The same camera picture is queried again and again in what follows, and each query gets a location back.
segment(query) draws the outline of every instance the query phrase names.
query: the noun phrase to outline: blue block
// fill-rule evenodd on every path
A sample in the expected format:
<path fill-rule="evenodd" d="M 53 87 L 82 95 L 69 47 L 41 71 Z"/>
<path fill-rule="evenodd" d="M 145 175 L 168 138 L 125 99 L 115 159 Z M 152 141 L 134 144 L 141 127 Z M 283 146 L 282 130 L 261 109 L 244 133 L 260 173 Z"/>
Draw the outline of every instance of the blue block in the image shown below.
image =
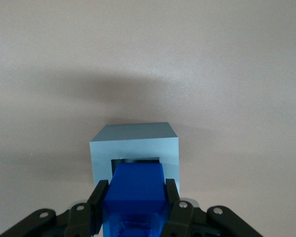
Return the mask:
<path fill-rule="evenodd" d="M 180 191 L 179 139 L 169 123 L 106 125 L 90 142 L 95 185 L 112 179 L 112 159 L 158 157 L 166 179 Z"/>
<path fill-rule="evenodd" d="M 103 236 L 159 237 L 168 210 L 160 163 L 119 164 L 103 201 Z"/>

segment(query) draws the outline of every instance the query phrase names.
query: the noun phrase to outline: white wall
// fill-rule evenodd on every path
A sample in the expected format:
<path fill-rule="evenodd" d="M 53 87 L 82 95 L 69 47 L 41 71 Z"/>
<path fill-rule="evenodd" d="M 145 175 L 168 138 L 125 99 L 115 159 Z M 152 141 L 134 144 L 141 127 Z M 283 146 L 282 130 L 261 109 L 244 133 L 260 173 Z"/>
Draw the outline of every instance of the white wall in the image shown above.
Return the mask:
<path fill-rule="evenodd" d="M 155 121 L 182 196 L 296 237 L 296 0 L 0 1 L 0 233 L 88 198 L 105 124 Z"/>

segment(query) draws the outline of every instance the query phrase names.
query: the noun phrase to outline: light blue cube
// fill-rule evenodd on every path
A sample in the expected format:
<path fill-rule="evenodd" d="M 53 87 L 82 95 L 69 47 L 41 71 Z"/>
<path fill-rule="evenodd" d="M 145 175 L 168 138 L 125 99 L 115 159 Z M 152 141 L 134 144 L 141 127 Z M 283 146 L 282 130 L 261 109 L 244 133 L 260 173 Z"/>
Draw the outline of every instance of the light blue cube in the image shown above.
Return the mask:
<path fill-rule="evenodd" d="M 90 142 L 94 184 L 112 179 L 112 159 L 159 158 L 180 190 L 179 138 L 168 122 L 106 125 Z"/>

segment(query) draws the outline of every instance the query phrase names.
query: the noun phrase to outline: blue plastic object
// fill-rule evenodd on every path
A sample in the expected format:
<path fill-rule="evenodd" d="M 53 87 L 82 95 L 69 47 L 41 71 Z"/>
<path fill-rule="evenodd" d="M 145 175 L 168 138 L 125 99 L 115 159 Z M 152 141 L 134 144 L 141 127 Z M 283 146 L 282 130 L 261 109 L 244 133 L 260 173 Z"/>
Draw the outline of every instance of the blue plastic object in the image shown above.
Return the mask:
<path fill-rule="evenodd" d="M 159 237 L 168 210 L 162 164 L 119 164 L 103 201 L 103 235 Z"/>

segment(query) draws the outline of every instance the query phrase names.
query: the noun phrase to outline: screw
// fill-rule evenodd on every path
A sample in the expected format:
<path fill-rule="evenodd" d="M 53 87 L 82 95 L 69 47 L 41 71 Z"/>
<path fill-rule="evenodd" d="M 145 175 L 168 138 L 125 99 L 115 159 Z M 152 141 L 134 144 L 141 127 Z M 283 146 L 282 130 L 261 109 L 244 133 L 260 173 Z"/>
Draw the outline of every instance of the screw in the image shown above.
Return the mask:
<path fill-rule="evenodd" d="M 39 215 L 40 218 L 44 218 L 46 216 L 48 216 L 48 212 L 43 212 Z"/>
<path fill-rule="evenodd" d="M 182 207 L 182 208 L 187 208 L 188 204 L 185 202 L 185 201 L 181 201 L 179 203 L 179 207 Z"/>
<path fill-rule="evenodd" d="M 217 214 L 217 215 L 222 215 L 223 211 L 219 207 L 215 207 L 214 208 L 214 213 Z"/>
<path fill-rule="evenodd" d="M 84 206 L 83 205 L 80 205 L 77 207 L 77 211 L 82 211 L 84 209 Z"/>

